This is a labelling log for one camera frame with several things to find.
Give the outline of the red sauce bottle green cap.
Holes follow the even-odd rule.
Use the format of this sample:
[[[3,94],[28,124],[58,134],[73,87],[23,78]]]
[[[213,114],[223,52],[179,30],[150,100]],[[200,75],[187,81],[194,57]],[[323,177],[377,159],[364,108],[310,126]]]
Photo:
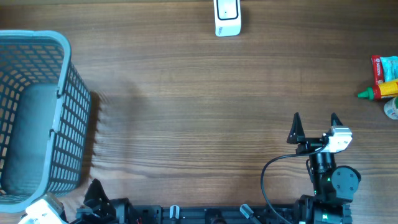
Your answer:
[[[358,98],[368,100],[381,100],[384,98],[393,98],[397,96],[397,80],[367,87],[358,94]]]

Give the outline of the green lid white jar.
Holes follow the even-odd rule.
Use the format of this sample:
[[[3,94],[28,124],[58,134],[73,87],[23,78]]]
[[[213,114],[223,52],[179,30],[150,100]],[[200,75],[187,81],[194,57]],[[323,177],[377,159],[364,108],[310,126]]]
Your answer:
[[[384,105],[384,112],[385,112],[386,116],[390,119],[398,120],[397,101],[398,101],[398,97],[395,97],[395,98],[389,100]]]

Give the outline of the red stick sachet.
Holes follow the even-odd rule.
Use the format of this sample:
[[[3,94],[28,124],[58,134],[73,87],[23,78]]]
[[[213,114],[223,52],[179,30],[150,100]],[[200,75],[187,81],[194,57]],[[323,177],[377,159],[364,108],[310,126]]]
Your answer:
[[[382,84],[384,83],[384,72],[381,62],[380,55],[372,55],[371,56],[371,63],[373,66],[373,73],[374,73],[374,84]]]

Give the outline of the teal white sachet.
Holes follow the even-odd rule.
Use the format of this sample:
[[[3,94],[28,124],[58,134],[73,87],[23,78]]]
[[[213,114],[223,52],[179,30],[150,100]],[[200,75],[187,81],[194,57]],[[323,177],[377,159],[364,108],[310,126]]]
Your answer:
[[[384,71],[384,81],[391,82],[397,79],[398,57],[381,57],[381,63]]]

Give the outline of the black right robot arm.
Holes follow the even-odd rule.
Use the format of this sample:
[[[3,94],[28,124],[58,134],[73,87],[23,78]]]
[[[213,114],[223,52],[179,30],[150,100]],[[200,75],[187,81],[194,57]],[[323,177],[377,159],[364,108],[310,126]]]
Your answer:
[[[346,150],[353,139],[349,127],[331,114],[331,127],[319,138],[306,137],[300,115],[294,114],[288,144],[296,144],[295,154],[307,157],[306,167],[313,195],[302,195],[294,205],[294,223],[351,223],[350,203],[361,181],[350,166],[337,166],[335,154]]]

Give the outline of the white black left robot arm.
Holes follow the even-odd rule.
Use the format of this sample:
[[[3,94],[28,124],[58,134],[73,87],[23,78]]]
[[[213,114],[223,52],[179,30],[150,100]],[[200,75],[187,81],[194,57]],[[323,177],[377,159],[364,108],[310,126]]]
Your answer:
[[[73,223],[107,224],[135,223],[131,204],[126,198],[110,200],[98,179],[94,179],[85,194],[83,205],[76,210]],[[54,194],[48,192],[28,206],[19,224],[66,224],[65,208]]]

